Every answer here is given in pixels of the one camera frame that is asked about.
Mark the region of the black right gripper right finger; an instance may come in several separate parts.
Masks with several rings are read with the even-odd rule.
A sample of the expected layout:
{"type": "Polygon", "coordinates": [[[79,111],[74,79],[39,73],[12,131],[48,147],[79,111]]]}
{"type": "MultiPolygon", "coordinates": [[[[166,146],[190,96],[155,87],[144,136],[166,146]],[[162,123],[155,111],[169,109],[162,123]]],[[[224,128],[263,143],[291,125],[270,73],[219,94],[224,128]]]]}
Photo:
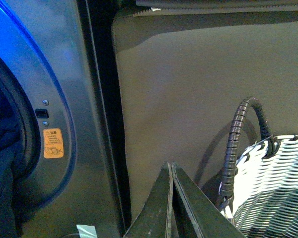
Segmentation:
{"type": "Polygon", "coordinates": [[[186,172],[172,163],[173,211],[180,238],[243,238],[186,172]]]}

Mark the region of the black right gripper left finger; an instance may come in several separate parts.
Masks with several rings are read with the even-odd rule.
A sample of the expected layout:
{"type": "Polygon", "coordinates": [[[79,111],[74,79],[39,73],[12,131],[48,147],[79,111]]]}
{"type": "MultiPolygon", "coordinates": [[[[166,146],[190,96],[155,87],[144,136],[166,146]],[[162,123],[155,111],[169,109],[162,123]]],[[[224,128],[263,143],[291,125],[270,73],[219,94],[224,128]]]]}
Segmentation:
{"type": "Polygon", "coordinates": [[[169,162],[161,167],[148,198],[125,238],[170,238],[172,235],[173,176],[169,162]]]}

